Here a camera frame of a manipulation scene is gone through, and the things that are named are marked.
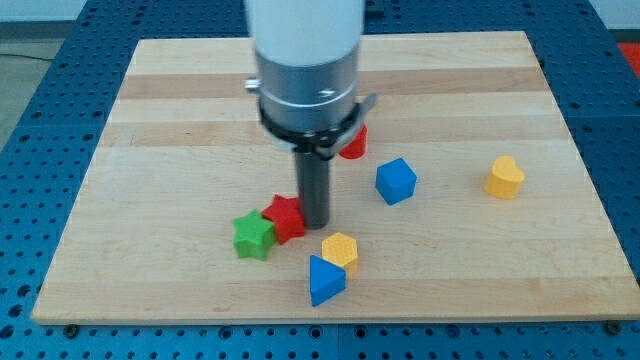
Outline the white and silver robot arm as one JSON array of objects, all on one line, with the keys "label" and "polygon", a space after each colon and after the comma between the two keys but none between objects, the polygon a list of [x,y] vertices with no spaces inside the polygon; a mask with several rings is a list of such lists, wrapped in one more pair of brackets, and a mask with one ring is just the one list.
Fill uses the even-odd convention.
[{"label": "white and silver robot arm", "polygon": [[377,97],[357,99],[363,0],[246,0],[260,120],[291,151],[329,160],[360,132]]}]

